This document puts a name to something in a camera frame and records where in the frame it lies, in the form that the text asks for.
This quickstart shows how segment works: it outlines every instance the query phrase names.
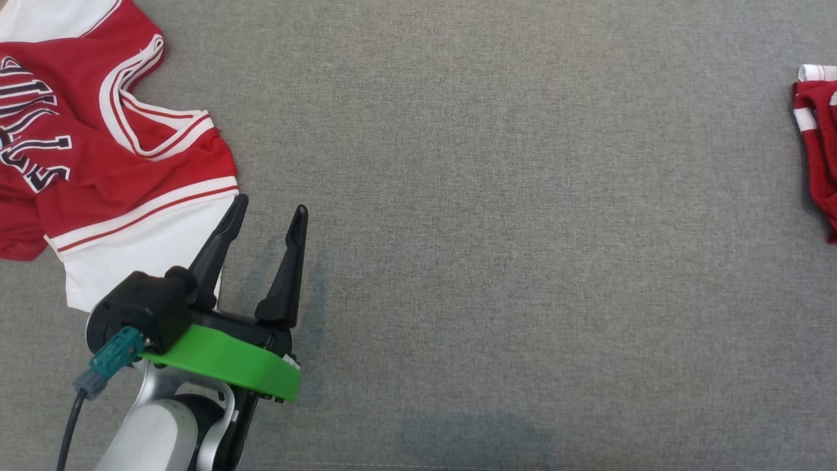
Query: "red jersey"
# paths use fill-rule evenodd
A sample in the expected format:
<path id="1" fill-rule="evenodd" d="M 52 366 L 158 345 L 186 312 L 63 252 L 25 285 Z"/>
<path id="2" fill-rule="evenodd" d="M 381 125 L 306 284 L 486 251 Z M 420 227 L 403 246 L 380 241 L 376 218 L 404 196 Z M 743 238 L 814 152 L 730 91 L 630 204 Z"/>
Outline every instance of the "red jersey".
<path id="1" fill-rule="evenodd" d="M 84 310 L 188 265 L 238 185 L 207 112 L 131 94 L 162 61 L 157 26 L 131 0 L 10 0 L 0 30 L 0 256 L 49 243 Z"/>

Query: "green bracket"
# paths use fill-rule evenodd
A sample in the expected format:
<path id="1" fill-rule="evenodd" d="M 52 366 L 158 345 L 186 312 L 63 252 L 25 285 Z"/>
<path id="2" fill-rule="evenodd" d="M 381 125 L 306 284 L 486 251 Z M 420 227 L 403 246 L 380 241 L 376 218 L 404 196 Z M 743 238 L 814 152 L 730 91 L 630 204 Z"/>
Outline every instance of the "green bracket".
<path id="1" fill-rule="evenodd" d="M 202 325 L 190 326 L 165 355 L 143 352 L 140 356 L 286 401 L 293 401 L 300 388 L 300 371 L 290 363 Z"/>

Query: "robotic arm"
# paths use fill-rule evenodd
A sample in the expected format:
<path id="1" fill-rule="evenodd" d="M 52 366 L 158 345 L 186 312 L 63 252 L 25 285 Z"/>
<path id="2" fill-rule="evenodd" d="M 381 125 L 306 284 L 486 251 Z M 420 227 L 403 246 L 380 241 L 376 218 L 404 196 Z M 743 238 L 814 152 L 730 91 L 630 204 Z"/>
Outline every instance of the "robotic arm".
<path id="1" fill-rule="evenodd" d="M 164 277 L 133 272 L 90 314 L 91 352 L 102 351 L 125 327 L 140 333 L 144 347 L 133 363 L 144 376 L 139 395 L 96 471 L 233 471 L 259 399 L 295 399 L 300 367 L 290 330 L 299 308 L 308 210 L 296 209 L 267 298 L 245 317 L 215 309 L 213 289 L 247 203 L 244 194 L 235 198 L 188 269 L 173 267 Z M 178 392 L 186 384 L 216 391 L 218 400 Z"/>

